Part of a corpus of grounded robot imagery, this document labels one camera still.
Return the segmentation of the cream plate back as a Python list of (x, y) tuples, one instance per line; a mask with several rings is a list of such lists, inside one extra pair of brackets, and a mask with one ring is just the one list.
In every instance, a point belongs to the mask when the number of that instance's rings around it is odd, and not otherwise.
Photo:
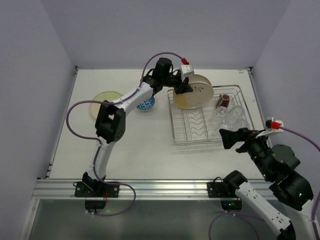
[(204, 77), (203, 75), (199, 75), (199, 74), (191, 75), (189, 77), (188, 83), (189, 84), (191, 84), (191, 83), (204, 83), (209, 86), (212, 86), (211, 82), (206, 77)]

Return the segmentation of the cream plate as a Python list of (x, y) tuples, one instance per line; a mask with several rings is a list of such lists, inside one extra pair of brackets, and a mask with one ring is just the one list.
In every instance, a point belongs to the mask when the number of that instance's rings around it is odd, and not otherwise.
[(173, 103), (181, 109), (191, 110), (208, 104), (214, 96), (214, 89), (210, 84), (194, 82), (189, 84), (191, 92), (173, 94)]
[(211, 82), (206, 77), (204, 77), (203, 75), (199, 75), (199, 74), (191, 75), (189, 77), (188, 83), (189, 84), (191, 84), (191, 83), (204, 83), (209, 86), (212, 86)]
[[(115, 100), (121, 98), (123, 95), (117, 91), (104, 91), (99, 93), (97, 96), (94, 97), (94, 101), (108, 101), (114, 102)], [(89, 106), (89, 113), (91, 117), (96, 120), (98, 117), (98, 113), (100, 110), (101, 104), (100, 103), (91, 103)]]

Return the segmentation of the blue patterned bowl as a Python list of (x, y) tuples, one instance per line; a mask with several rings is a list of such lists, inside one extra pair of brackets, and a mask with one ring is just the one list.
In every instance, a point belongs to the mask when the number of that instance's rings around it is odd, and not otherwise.
[(146, 111), (149, 111), (151, 108), (153, 108), (155, 103), (156, 103), (156, 100), (152, 96), (151, 98), (140, 103), (136, 108), (140, 111), (146, 112)]

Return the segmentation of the dark red cup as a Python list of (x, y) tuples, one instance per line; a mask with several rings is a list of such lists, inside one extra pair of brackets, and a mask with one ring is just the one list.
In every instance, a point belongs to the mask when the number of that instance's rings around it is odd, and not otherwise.
[(215, 104), (215, 107), (225, 107), (228, 108), (230, 103), (230, 96), (228, 94), (220, 94), (218, 101)]

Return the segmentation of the cream plate front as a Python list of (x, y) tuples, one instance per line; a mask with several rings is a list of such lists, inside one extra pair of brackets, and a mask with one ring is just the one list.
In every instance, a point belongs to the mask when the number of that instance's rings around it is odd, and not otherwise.
[[(97, 96), (94, 97), (94, 101), (108, 101), (114, 102), (115, 100), (121, 98), (123, 95), (117, 91), (104, 91), (99, 93)], [(89, 106), (89, 113), (91, 117), (96, 120), (98, 117), (98, 113), (100, 110), (101, 104), (100, 103), (91, 103)]]

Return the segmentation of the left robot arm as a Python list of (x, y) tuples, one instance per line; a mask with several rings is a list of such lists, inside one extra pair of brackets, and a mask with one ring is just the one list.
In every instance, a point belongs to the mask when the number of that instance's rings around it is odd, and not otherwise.
[(96, 135), (99, 143), (97, 153), (94, 156), (92, 165), (82, 177), (82, 182), (93, 188), (106, 177), (106, 168), (111, 152), (126, 130), (126, 117), (139, 104), (150, 99), (160, 92), (164, 87), (174, 88), (177, 94), (190, 93), (189, 77), (194, 74), (194, 69), (186, 59), (182, 59), (177, 74), (170, 71), (172, 61), (161, 57), (156, 62), (152, 74), (143, 75), (141, 82), (135, 90), (119, 98), (117, 104), (110, 105), (104, 101), (100, 106), (95, 122)]

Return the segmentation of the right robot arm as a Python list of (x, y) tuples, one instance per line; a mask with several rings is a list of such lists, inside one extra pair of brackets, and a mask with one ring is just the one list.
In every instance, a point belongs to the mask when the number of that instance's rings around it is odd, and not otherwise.
[(291, 147), (276, 144), (268, 147), (268, 136), (289, 129), (273, 121), (265, 130), (240, 128), (237, 131), (220, 129), (223, 147), (228, 150), (237, 142), (243, 145), (237, 153), (247, 153), (258, 168), (276, 199), (284, 205), (284, 216), (255, 192), (242, 173), (234, 170), (221, 182), (221, 190), (228, 197), (234, 195), (249, 203), (278, 240), (318, 240), (320, 225), (316, 211), (320, 198), (315, 197), (308, 180), (296, 168), (301, 163)]

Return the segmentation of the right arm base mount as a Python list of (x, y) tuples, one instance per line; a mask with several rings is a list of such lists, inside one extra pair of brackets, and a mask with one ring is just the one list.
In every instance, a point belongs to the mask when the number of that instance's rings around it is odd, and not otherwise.
[(225, 178), (218, 176), (206, 184), (208, 197), (219, 198), (224, 211), (240, 211), (243, 203), (235, 192), (247, 181), (247, 178), (237, 170), (229, 173)]

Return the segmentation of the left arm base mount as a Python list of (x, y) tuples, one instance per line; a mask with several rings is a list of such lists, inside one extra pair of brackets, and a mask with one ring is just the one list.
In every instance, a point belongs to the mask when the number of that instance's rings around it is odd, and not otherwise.
[(117, 198), (120, 185), (101, 182), (92, 179), (85, 172), (81, 181), (72, 184), (75, 187), (74, 196), (76, 198), (85, 198), (84, 208), (87, 211), (102, 210), (105, 208), (108, 198)]

